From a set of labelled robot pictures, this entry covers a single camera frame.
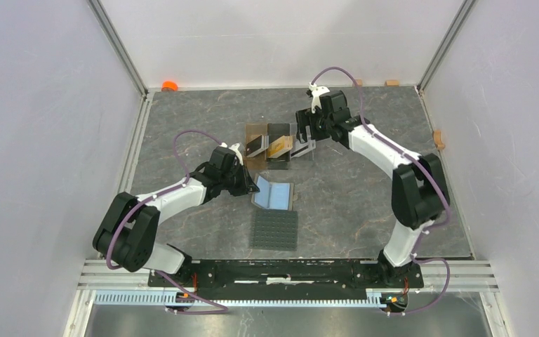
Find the white blue credit card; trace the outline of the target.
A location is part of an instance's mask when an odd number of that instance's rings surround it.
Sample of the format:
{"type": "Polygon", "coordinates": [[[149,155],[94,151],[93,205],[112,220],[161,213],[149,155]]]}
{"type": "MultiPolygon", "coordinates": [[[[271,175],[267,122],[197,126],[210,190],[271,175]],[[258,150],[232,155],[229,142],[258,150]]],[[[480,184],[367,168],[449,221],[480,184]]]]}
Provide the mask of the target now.
{"type": "Polygon", "coordinates": [[[295,140],[293,144],[293,148],[290,151],[290,157],[291,158],[297,158],[301,157],[307,153],[310,153],[316,149],[316,141],[315,140],[309,140],[308,143],[301,144],[297,140],[295,140]]]}

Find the dark grey studded baseplate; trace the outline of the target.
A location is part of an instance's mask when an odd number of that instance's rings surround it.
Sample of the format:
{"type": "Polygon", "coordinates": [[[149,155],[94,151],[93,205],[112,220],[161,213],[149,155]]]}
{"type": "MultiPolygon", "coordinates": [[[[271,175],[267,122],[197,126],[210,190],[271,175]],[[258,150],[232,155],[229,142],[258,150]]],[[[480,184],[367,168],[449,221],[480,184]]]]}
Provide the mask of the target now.
{"type": "Polygon", "coordinates": [[[252,249],[296,251],[298,247],[298,212],[258,209],[253,214],[252,249]]]}

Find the orange round cap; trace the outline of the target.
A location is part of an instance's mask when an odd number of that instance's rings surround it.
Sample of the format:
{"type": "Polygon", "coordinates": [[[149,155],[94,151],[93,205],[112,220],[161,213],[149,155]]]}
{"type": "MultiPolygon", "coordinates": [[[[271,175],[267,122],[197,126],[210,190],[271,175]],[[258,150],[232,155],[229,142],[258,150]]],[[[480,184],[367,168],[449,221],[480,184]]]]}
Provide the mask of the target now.
{"type": "Polygon", "coordinates": [[[177,91],[178,85],[173,81],[164,81],[161,85],[161,91],[177,91]]]}

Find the clear card stand tray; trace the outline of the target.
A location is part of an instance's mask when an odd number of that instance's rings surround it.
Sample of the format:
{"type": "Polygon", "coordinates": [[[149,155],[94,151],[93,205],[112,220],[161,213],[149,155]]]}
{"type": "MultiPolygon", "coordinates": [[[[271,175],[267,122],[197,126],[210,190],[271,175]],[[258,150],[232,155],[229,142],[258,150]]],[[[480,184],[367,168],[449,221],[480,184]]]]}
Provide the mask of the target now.
{"type": "Polygon", "coordinates": [[[290,132],[293,137],[293,148],[289,152],[288,168],[294,170],[311,167],[314,161],[314,151],[317,148],[316,141],[307,135],[307,141],[302,143],[297,136],[298,125],[296,123],[290,123],[290,132]]]}

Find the curved wooden piece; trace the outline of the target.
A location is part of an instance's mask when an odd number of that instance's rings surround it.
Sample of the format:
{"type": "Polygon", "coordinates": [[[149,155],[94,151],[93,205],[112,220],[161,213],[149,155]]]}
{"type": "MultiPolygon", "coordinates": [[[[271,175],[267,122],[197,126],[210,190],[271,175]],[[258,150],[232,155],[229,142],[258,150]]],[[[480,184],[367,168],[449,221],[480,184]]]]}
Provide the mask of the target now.
{"type": "Polygon", "coordinates": [[[440,130],[433,131],[432,138],[437,150],[442,151],[446,148],[446,145],[443,142],[442,132],[440,130]]]}

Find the right small wooden block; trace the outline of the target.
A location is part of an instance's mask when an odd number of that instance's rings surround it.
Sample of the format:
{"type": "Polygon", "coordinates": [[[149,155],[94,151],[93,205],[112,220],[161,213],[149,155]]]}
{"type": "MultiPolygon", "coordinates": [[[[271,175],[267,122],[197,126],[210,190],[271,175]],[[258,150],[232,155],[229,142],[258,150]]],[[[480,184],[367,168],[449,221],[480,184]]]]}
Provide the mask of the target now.
{"type": "Polygon", "coordinates": [[[388,79],[385,81],[386,86],[400,86],[400,81],[396,79],[388,79]]]}

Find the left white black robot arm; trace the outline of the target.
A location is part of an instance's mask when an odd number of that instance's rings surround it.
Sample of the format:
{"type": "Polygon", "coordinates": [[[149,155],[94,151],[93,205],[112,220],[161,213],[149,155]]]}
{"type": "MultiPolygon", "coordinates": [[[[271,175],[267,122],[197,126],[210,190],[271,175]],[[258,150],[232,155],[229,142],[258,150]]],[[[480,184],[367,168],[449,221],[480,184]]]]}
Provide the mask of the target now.
{"type": "Polygon", "coordinates": [[[93,248],[110,261],[112,269],[160,270],[174,285],[186,285],[192,278],[187,254],[158,243],[158,226],[224,191],[234,197],[258,192],[239,147],[238,143],[217,146],[188,178],[164,189],[137,196],[117,194],[93,237],[93,248]]]}

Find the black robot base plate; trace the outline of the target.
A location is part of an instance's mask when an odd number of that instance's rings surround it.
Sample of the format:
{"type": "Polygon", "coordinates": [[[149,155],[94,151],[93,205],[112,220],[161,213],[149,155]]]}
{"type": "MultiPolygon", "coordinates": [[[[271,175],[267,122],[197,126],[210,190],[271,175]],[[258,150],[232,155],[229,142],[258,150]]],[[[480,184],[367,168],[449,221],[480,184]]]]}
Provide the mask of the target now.
{"type": "Polygon", "coordinates": [[[209,300],[362,300],[368,289],[425,285],[416,263],[390,267],[357,258],[192,260],[171,278],[209,300]]]}

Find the gold credit card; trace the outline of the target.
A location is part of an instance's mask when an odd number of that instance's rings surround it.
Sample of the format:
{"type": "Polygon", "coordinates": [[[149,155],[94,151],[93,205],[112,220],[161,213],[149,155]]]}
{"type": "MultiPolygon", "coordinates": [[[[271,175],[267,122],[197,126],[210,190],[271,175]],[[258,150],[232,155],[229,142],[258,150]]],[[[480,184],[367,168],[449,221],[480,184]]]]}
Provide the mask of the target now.
{"type": "Polygon", "coordinates": [[[293,149],[294,140],[292,136],[281,136],[269,144],[267,148],[267,157],[276,159],[290,152],[293,149]]]}

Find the grey blue card holder wallet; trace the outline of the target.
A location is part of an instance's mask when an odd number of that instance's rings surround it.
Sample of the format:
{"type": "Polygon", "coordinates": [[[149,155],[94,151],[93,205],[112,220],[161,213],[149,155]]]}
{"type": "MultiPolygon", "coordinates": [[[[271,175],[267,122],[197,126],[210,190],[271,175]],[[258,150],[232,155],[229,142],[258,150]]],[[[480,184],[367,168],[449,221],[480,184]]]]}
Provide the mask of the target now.
{"type": "Polygon", "coordinates": [[[259,191],[254,193],[251,202],[260,209],[292,211],[294,184],[271,182],[257,174],[254,180],[259,191]]]}

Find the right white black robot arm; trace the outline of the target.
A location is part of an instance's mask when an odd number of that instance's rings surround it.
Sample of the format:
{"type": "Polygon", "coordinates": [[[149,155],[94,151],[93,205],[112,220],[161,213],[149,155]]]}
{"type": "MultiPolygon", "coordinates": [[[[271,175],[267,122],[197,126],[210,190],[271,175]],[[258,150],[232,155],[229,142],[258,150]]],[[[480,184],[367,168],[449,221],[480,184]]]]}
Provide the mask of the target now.
{"type": "Polygon", "coordinates": [[[441,161],[395,143],[362,116],[352,116],[342,91],[313,86],[306,94],[310,107],[295,113],[296,138],[302,143],[330,138],[360,154],[392,181],[391,207],[396,218],[390,240],[379,253],[377,276],[385,286],[396,286],[414,265],[422,234],[449,210],[441,161]]]}

